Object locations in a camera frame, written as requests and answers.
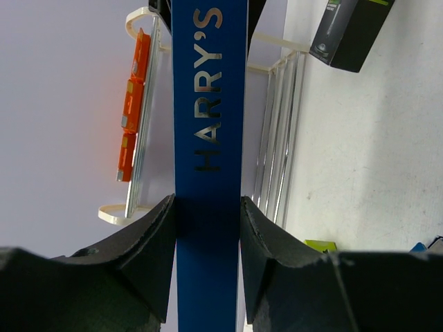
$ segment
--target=metal rack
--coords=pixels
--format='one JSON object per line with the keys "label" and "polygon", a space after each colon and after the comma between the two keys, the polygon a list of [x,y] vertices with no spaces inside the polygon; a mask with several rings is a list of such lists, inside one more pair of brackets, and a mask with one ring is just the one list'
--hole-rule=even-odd
{"label": "metal rack", "polygon": [[[125,218],[110,216],[102,210],[103,207],[99,210],[100,218],[119,225],[132,222],[132,216],[139,208],[141,173],[152,112],[157,62],[160,52],[171,51],[170,46],[161,44],[159,17],[151,13],[147,7],[139,8],[127,16],[127,33],[136,39],[137,32],[133,29],[133,23],[148,15],[153,16],[150,62],[145,80],[132,177],[127,191]],[[250,62],[247,64],[248,71],[268,75],[266,109],[260,153],[257,159],[253,201],[270,220],[285,227],[300,115],[303,73],[309,46],[262,33],[255,33],[253,38],[282,48],[282,58],[271,67]],[[117,210],[113,205],[108,205],[108,208],[109,211]]]}

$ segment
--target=green stripe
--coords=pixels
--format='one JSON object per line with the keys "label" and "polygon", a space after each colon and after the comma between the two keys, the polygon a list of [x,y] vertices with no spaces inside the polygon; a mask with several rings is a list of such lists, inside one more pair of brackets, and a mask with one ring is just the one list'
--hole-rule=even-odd
{"label": "green stripe", "polygon": [[383,6],[389,6],[389,2],[384,1],[384,0],[369,0],[369,1],[372,1],[372,2],[375,2],[375,3],[380,3]]}

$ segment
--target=black box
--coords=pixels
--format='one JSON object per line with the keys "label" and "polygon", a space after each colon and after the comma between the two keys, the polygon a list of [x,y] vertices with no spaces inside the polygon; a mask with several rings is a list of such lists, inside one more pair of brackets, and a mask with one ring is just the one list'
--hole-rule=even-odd
{"label": "black box", "polygon": [[329,0],[309,53],[358,73],[394,1]]}

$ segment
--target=blue object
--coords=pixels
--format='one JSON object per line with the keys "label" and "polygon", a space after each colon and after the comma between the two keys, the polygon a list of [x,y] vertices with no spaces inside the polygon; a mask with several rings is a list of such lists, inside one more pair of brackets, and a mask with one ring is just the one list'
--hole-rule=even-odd
{"label": "blue object", "polygon": [[236,327],[247,14],[172,1],[180,332]]}
{"label": "blue object", "polygon": [[427,247],[422,242],[419,242],[410,250],[410,252],[424,252],[426,249]]}

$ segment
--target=orange package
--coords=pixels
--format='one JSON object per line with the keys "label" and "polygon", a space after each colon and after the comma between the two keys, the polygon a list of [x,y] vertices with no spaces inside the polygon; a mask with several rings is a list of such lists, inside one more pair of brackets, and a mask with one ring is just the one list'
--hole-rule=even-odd
{"label": "orange package", "polygon": [[133,79],[127,81],[125,105],[122,116],[122,127],[125,133],[136,133],[138,131],[143,89],[143,83],[138,83]]}
{"label": "orange package", "polygon": [[147,62],[150,57],[151,36],[146,35],[140,28],[137,36],[134,61],[132,62],[131,78],[137,82],[144,82],[146,78]]}
{"label": "orange package", "polygon": [[120,159],[118,160],[117,181],[130,182],[132,173],[132,158],[136,146],[136,134],[124,133]]}

